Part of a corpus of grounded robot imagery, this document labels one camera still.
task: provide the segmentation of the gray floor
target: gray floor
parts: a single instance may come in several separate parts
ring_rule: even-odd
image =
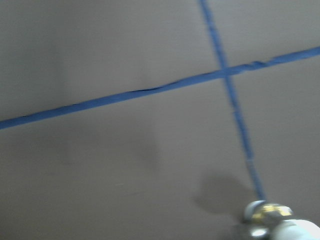
[[[320,2],[212,0],[231,65],[320,45]],[[0,3],[0,119],[218,64],[196,1]],[[320,224],[320,57],[234,77],[270,200]],[[220,79],[0,132],[4,240],[230,239],[252,183]]]

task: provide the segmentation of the blue tape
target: blue tape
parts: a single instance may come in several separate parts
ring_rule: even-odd
[[[239,100],[237,97],[237,92],[236,92],[235,87],[233,86],[233,81],[232,81],[231,75],[228,70],[228,62],[227,62],[227,58],[226,58],[226,55],[225,55],[223,47],[222,47],[219,33],[215,27],[212,13],[211,13],[210,8],[207,4],[207,1],[206,0],[199,0],[199,3],[202,8],[204,19],[207,24],[208,32],[210,35],[210,40],[212,43],[212,49],[215,50],[216,56],[218,58],[218,61],[219,61],[220,67],[221,67],[221,70],[224,75],[223,76],[224,85],[227,90],[227,94],[229,96],[230,103],[231,103],[233,110],[234,110],[234,113],[233,113],[234,119],[235,119],[236,125],[238,127],[238,131],[240,133],[242,147],[243,147],[243,150],[244,150],[245,156],[246,156],[246,166],[247,166],[248,172],[249,172],[251,179],[252,179],[252,182],[254,184],[257,197],[260,200],[265,200],[266,195],[265,195],[261,180],[259,178],[258,172],[257,172],[255,165],[254,165],[254,153],[253,153],[253,150],[251,147],[249,133],[248,133],[248,130],[246,127],[245,120],[242,115],[241,107],[240,107]]]
[[[215,80],[215,79],[221,79],[224,77],[225,72],[227,72],[228,75],[237,75],[246,71],[255,71],[255,70],[275,66],[278,64],[284,64],[284,63],[294,62],[302,59],[308,59],[308,58],[312,58],[319,55],[320,55],[320,46],[303,50],[303,51],[276,56],[267,62],[255,61],[250,64],[243,64],[243,65],[229,67],[229,68],[226,68],[224,71],[218,70],[214,72],[187,77],[187,78],[175,81],[173,83],[165,84],[155,88],[123,92],[119,94],[114,94],[110,96],[105,96],[97,99],[80,102],[73,105],[41,111],[34,114],[26,115],[26,116],[20,116],[17,118],[3,120],[3,121],[0,121],[0,129],[11,128],[18,125],[28,124],[28,123],[32,123],[32,122],[36,122],[44,119],[50,119],[50,118],[54,118],[54,117],[58,117],[58,116],[86,110],[86,109],[92,109],[92,108],[114,104],[114,103],[130,100],[130,99],[140,98],[143,96],[148,96],[148,95],[157,94],[165,91],[179,89],[179,88],[183,88],[183,87],[194,85],[194,84],[200,84],[200,83],[204,83],[204,82]]]

